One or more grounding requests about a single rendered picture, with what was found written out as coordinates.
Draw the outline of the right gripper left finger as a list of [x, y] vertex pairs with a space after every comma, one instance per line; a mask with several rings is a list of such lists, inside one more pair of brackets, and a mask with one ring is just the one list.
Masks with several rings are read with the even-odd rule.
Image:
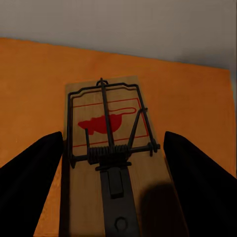
[[63, 150], [58, 131], [0, 168], [0, 237], [33, 237]]

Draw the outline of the mousetrap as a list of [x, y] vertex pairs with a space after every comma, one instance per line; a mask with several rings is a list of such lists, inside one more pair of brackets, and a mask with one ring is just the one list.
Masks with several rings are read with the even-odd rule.
[[189, 237], [138, 76], [65, 85], [59, 237]]

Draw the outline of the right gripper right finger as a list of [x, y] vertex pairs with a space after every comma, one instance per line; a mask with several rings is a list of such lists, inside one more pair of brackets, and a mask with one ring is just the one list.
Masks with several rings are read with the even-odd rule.
[[237, 237], [237, 179], [185, 137], [164, 151], [191, 237]]

